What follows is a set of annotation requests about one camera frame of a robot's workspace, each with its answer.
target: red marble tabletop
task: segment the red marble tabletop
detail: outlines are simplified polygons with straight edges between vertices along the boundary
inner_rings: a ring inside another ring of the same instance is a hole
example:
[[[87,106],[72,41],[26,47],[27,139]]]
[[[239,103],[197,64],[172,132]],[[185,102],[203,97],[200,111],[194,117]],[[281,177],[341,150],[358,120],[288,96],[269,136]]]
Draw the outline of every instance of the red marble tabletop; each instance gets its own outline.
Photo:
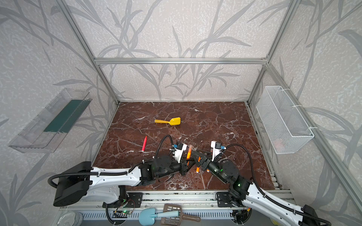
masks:
[[[170,120],[180,117],[181,124],[154,123],[155,119]],[[239,143],[246,147],[253,159],[257,181],[263,189],[274,189],[258,139],[244,102],[129,102],[119,109],[96,157],[94,166],[101,168],[128,168],[155,154],[160,140],[167,134],[173,142],[180,141],[194,148],[210,151],[210,142],[223,145]],[[147,146],[142,152],[144,137]],[[168,154],[169,140],[165,140],[160,154]],[[239,147],[231,147],[222,159],[232,160],[240,174],[252,177],[249,158]],[[176,174],[165,183],[127,187],[128,190],[203,190],[228,189],[228,186],[209,172],[196,173],[194,166],[186,176]]]

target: wall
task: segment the wall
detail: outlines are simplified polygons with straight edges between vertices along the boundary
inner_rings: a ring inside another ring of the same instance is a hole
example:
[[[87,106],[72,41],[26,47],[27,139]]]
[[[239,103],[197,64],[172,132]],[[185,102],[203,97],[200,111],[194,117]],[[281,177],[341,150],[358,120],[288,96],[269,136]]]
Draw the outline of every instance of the wall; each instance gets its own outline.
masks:
[[[270,49],[289,0],[67,3],[96,57],[261,58]],[[246,100],[258,69],[259,65],[103,66],[119,98],[134,101]]]
[[[58,208],[47,178],[92,160],[116,109],[53,1],[0,2],[0,225],[50,225]],[[52,154],[8,143],[64,88],[92,102]]]
[[[271,60],[360,185],[361,20],[362,1],[300,4]],[[268,74],[261,87],[266,85],[275,85]],[[251,102],[256,115],[261,90]],[[262,134],[283,188],[292,190],[297,204],[310,204],[334,225],[362,225],[361,215],[312,141],[295,154],[276,155]]]

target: light blue shovel handle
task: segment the light blue shovel handle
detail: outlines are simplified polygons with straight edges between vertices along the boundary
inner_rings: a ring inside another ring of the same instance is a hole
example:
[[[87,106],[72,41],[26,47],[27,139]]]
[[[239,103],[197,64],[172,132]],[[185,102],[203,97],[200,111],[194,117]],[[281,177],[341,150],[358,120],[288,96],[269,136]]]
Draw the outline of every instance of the light blue shovel handle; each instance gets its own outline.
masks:
[[[178,210],[174,210],[174,211],[158,213],[157,216],[158,217],[178,217],[178,214],[179,214]]]

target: toy shovel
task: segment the toy shovel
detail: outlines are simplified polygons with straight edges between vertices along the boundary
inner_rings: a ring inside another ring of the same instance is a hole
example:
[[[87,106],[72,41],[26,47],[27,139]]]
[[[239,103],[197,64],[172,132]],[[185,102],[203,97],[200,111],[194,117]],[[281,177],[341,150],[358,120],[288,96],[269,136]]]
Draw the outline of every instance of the toy shovel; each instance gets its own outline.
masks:
[[[173,118],[173,119],[171,119],[170,121],[164,121],[164,120],[155,119],[155,123],[169,123],[170,125],[180,125],[180,123],[181,123],[181,118],[180,118],[180,117],[178,117],[178,118]]]
[[[138,221],[141,225],[147,226],[155,223],[155,217],[178,217],[178,215],[178,210],[156,213],[155,208],[147,208],[139,214]]]

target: white mesh basket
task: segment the white mesh basket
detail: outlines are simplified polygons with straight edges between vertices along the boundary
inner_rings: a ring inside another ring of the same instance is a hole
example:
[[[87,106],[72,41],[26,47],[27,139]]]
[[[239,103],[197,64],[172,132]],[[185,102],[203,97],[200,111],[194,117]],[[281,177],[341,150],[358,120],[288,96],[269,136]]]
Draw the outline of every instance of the white mesh basket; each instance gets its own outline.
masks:
[[[256,109],[277,154],[295,153],[314,137],[281,86],[266,86]]]

